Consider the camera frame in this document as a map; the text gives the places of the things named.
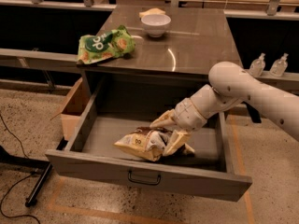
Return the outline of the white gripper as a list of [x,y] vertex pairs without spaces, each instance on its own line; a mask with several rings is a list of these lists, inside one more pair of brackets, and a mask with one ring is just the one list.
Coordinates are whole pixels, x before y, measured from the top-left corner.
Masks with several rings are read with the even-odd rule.
[[[201,129],[206,124],[206,119],[200,114],[190,98],[179,102],[175,109],[165,111],[154,120],[151,129],[163,128],[177,124],[181,129],[193,132]],[[191,153],[191,147],[187,144],[191,134],[186,131],[174,130],[164,149],[164,156],[171,156],[177,151],[187,155]]]

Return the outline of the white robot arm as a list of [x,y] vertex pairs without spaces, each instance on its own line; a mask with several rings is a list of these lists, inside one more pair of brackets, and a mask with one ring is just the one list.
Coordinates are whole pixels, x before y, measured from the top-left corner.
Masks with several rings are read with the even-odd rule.
[[299,140],[299,97],[262,83],[235,63],[216,63],[209,83],[164,112],[152,129],[177,126],[186,133],[201,129],[213,115],[245,102]]

